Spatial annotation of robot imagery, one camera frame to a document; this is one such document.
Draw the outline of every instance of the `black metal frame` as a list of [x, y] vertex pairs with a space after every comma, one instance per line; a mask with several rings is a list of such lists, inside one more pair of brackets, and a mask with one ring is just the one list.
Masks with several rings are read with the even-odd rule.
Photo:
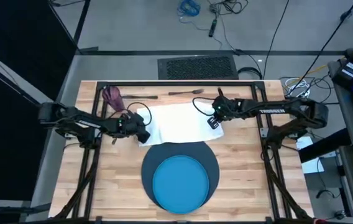
[[[204, 82], [186, 82], [186, 81], [176, 81], [176, 82], [170, 82], [170, 81], [165, 81], [165, 82], [159, 82], [159, 81], [152, 81], [152, 82], [97, 82], [96, 85], [96, 92], [95, 92], [95, 97], [94, 97], [94, 102], [93, 102], [93, 108], [92, 108], [92, 113], [97, 114], [98, 112], [98, 106], [99, 106], [99, 98], [100, 98], [100, 92], [101, 90], [106, 86], [106, 85], [117, 85], [117, 86], [247, 86], [251, 88], [251, 93], [252, 93], [252, 98], [254, 100], [258, 100], [257, 96], [257, 90], [260, 92], [261, 98], [263, 101], [267, 101], [267, 95], [265, 91], [265, 85], [263, 82], [239, 82], [239, 81], [233, 81], [233, 82], [211, 82], [211, 81], [204, 81]], [[105, 102], [103, 102], [102, 105], [102, 113], [101, 117], [105, 118], [106, 116], [106, 109], [107, 105]], [[260, 132], [261, 129], [264, 127], [262, 123], [262, 118], [260, 115], [257, 117], [257, 124], [258, 124], [258, 132], [259, 135], [261, 136]], [[268, 127], [273, 126], [272, 124], [272, 118], [270, 115], [266, 116], [267, 120], [267, 125]], [[261, 138], [261, 147], [262, 147], [262, 152], [264, 152], [264, 163], [270, 162], [269, 155], [268, 155], [268, 146], [266, 145], [264, 138]], [[93, 162], [91, 165], [91, 169], [93, 170], [93, 173], [90, 174], [89, 176], [86, 176], [86, 167], [88, 164], [88, 158], [89, 158], [89, 149], [84, 149], [84, 154], [82, 158], [82, 163], [81, 163], [81, 169], [80, 169], [80, 178], [78, 181], [78, 187], [73, 194], [72, 198], [70, 199], [68, 204], [72, 204], [73, 206], [73, 213], [72, 213], [72, 219], [76, 218], [82, 218], [84, 220], [88, 220], [90, 211], [91, 211], [91, 205], [92, 205], [92, 199], [93, 199], [93, 192], [94, 192], [94, 185], [95, 185], [95, 177], [96, 177], [96, 171], [98, 168], [98, 161], [99, 161], [99, 154], [100, 154], [100, 149], [101, 147], [99, 146], [98, 149], [92, 149], [94, 150], [94, 156], [93, 156]], [[280, 161], [280, 155], [278, 151], [273, 151], [274, 155], [274, 161], [275, 161], [275, 167], [276, 167], [276, 172], [278, 174], [279, 179], [285, 185], [284, 177], [283, 177], [283, 170], [282, 170], [282, 164]], [[269, 169], [271, 167], [265, 166], [265, 172], [267, 175], [267, 182], [268, 182], [268, 189], [269, 189], [269, 195], [270, 195], [270, 203], [272, 206], [272, 212], [273, 212], [273, 217], [274, 218], [280, 218], [279, 210], [278, 210], [278, 203], [277, 203], [277, 198], [276, 198], [276, 192], [275, 192], [275, 186], [273, 182], [270, 180], [269, 177]], [[87, 186], [87, 181], [89, 182], [89, 187], [88, 187], [88, 194], [85, 202], [85, 211], [83, 217], [78, 217], [79, 211], [80, 211], [80, 197], [82, 194], [82, 191], [84, 188]], [[283, 208], [285, 211], [286, 218], [292, 218], [291, 216], [291, 210], [290, 207], [287, 204], [287, 201], [283, 199]], [[64, 213], [62, 216], [55, 217], [56, 218], [66, 218], [68, 215]], [[113, 222], [102, 222], [101, 219], [98, 217], [98, 220], [95, 223], [113, 223]], [[171, 222], [133, 222], [133, 223], [171, 223]], [[239, 222], [239, 223], [266, 223], [266, 222]]]

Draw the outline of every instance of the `blue round plate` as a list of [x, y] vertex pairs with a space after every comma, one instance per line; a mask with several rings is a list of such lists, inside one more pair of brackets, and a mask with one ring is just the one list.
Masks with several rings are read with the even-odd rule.
[[172, 156], [164, 160], [153, 175], [153, 193], [166, 210], [177, 214], [200, 208], [209, 190], [204, 167], [192, 157]]

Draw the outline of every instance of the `black curtain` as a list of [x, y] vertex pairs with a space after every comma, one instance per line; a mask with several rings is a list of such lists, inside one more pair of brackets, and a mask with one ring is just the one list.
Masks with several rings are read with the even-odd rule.
[[37, 102], [0, 80], [0, 200], [32, 200], [47, 137], [38, 113]]
[[76, 51], [47, 0], [0, 0], [0, 61], [55, 100]]

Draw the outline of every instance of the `concrete floor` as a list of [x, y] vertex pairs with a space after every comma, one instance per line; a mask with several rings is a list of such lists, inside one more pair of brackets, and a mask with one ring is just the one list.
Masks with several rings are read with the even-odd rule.
[[[59, 0], [61, 4], [72, 0]], [[197, 17], [183, 18], [194, 21], [201, 28], [208, 29], [214, 16], [208, 11], [206, 0], [197, 0], [201, 12]], [[226, 35], [230, 43], [242, 50], [268, 50], [275, 28], [285, 7], [285, 0], [251, 0], [246, 9], [238, 15], [223, 16]], [[339, 16], [349, 9], [353, 0], [294, 0], [290, 1], [285, 17], [276, 35], [272, 50], [320, 50], [339, 23]], [[60, 19], [74, 36], [84, 3], [56, 7]], [[182, 24], [177, 16], [178, 1], [164, 0], [91, 0], [83, 26], [79, 48], [98, 46], [100, 50], [217, 50], [219, 43], [208, 38], [208, 33], [196, 30], [192, 24]], [[222, 50], [230, 50], [218, 26], [214, 35], [222, 42]], [[338, 30], [326, 50], [345, 50], [353, 47], [353, 16]], [[156, 80], [157, 59], [182, 56], [81, 56], [77, 55], [71, 65], [64, 84], [61, 102], [74, 105], [81, 80]], [[265, 56], [253, 55], [264, 70]], [[313, 68], [337, 60], [338, 56], [321, 56]], [[255, 64], [247, 56], [234, 56], [236, 67]], [[297, 77], [308, 69], [314, 56], [270, 56], [267, 62], [266, 79]], [[321, 78], [327, 69], [311, 74]], [[240, 79], [255, 79], [249, 73], [239, 75]], [[310, 98], [321, 101], [328, 90], [312, 88]], [[327, 102], [336, 102], [332, 91]], [[328, 126], [314, 130], [326, 137], [342, 128], [342, 114], [338, 105], [329, 105]], [[57, 179], [57, 169], [62, 159], [64, 140], [52, 135], [48, 153], [42, 166], [32, 206], [50, 202]], [[314, 196], [319, 190], [319, 179], [307, 176], [307, 184], [314, 214], [318, 218], [329, 218], [340, 210], [340, 198], [329, 199]], [[338, 183], [330, 183], [330, 190], [337, 190]], [[47, 214], [31, 216], [30, 220], [45, 218]]]

